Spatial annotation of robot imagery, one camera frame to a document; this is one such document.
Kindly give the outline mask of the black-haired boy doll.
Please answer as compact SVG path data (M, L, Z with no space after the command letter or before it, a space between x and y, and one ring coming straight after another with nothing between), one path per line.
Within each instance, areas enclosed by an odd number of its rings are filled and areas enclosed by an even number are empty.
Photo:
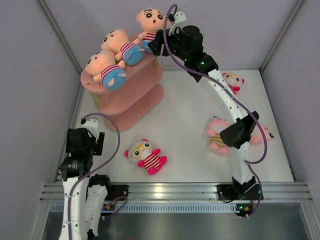
M136 20L142 28L142 32L138 35L138 39L143 49L152 54L149 43L152 42L158 30L164 28L166 15L155 8L146 8L136 15Z

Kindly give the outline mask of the peach pig toy blue shorts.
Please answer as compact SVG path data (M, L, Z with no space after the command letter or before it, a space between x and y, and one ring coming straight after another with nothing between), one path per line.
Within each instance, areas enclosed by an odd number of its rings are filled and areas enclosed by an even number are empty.
M124 61L126 65L134 66L142 61L145 49L136 38L130 40L124 29L115 29L108 33L101 43L102 50L109 50L116 61Z

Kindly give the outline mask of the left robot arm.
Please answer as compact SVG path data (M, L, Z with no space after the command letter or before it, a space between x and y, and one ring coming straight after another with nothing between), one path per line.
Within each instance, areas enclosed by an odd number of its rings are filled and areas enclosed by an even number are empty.
M93 157L102 155L104 137L96 126L87 124L67 132L67 156L60 165L64 197L61 240L98 236L103 202L113 194L108 177L91 172Z

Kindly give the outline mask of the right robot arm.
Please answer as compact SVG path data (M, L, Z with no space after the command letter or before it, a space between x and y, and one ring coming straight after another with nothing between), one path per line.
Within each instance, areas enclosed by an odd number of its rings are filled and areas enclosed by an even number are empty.
M218 186L220 200L263 199L261 181L249 160L249 143L255 127L263 128L256 111L251 112L236 97L224 81L215 60L204 52L203 35L194 25L156 32L149 45L155 56L170 56L204 88L223 113L227 127L220 132L223 144L230 151L232 183Z

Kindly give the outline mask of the pink wooden shelf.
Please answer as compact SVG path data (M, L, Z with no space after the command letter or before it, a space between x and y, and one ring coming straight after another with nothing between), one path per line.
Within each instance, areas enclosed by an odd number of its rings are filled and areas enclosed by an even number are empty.
M110 118L104 122L111 130L115 130L112 121L120 131L130 129L164 96L160 85L163 68L152 53L143 53L138 64L125 64L126 82L117 90L109 90L101 82L94 82L85 69L81 73L82 86L91 94L98 111Z

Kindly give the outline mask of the white panda toy yellow glasses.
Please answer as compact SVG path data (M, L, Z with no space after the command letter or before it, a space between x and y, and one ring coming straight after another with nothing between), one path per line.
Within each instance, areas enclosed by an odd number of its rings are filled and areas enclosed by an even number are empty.
M168 157L160 156L160 153L160 148L154 148L152 143L144 138L125 150L124 156L136 163L139 168L144 168L150 176L153 176L168 162Z

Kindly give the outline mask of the pink frog toy striped shirt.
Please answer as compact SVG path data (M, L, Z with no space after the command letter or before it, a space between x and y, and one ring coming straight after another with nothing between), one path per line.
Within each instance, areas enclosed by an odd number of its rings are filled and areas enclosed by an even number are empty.
M229 155L230 150L221 138L221 132L228 127L225 119L214 116L207 128L207 135L210 136L209 148L210 150L219 155Z

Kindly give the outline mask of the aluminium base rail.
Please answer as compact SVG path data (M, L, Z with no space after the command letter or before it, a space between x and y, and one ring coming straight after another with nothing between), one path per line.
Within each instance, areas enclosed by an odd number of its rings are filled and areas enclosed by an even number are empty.
M127 196L132 201L215 201L218 183L128 183ZM304 182L263 182L267 202L309 202L312 195Z

